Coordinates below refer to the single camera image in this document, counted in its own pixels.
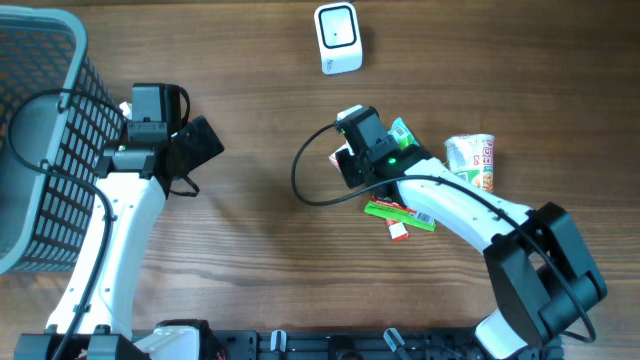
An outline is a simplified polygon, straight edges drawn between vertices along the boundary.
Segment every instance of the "wooden table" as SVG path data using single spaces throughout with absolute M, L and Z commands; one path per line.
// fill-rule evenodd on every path
M 68 8 L 118 100 L 134 82 L 180 84 L 226 146 L 193 173 L 200 196 L 167 201 L 142 264 L 135 328 L 202 318 L 217 329 L 421 329 L 472 326 L 493 311 L 482 257 L 444 227 L 392 243 L 384 221 L 363 214 L 366 197 L 326 208 L 293 197 L 297 149 L 360 103 L 387 126 L 401 116 L 441 159 L 452 135 L 494 134 L 496 194 L 569 210 L 607 280 L 609 297 L 590 311 L 597 343 L 567 341 L 567 358 L 637 358 L 640 7 L 362 1 L 364 66 L 327 77 L 318 5 Z M 327 160 L 343 142 L 330 134 L 309 148 L 304 194 L 347 192 Z M 42 331 L 67 280 L 0 278 L 0 357 L 19 334 Z

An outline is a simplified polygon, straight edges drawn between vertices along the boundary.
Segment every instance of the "blue-gray basket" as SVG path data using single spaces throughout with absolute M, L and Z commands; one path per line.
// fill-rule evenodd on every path
M 16 107 L 41 90 L 82 90 L 113 104 L 86 55 L 87 32 L 74 15 L 0 6 L 0 274 L 69 271 L 76 263 L 94 194 L 20 166 L 3 137 Z M 65 94 L 26 106 L 12 138 L 28 161 L 46 159 L 54 171 L 95 182 L 94 158 L 121 126 L 114 111 Z

